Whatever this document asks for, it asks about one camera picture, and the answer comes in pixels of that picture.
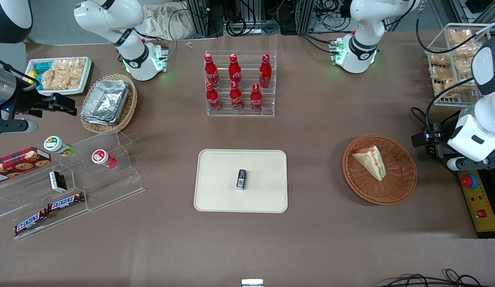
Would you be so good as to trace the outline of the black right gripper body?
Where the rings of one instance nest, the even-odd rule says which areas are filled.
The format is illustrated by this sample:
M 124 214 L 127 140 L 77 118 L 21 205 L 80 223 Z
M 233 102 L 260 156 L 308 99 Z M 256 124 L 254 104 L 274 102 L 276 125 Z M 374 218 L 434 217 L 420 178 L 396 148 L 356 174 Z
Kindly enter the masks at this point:
M 14 118 L 18 113 L 28 114 L 30 110 L 54 112 L 50 100 L 49 96 L 43 96 L 37 90 L 15 91 L 8 100 L 8 118 Z

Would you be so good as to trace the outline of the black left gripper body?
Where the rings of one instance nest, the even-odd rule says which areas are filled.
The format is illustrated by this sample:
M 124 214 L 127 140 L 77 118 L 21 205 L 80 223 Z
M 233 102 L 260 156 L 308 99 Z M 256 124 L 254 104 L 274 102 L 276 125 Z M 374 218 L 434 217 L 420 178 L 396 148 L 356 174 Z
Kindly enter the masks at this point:
M 442 128 L 430 128 L 428 129 L 428 144 L 429 145 L 440 145 L 444 149 L 451 149 L 447 144 L 448 137 L 444 136 L 444 131 Z

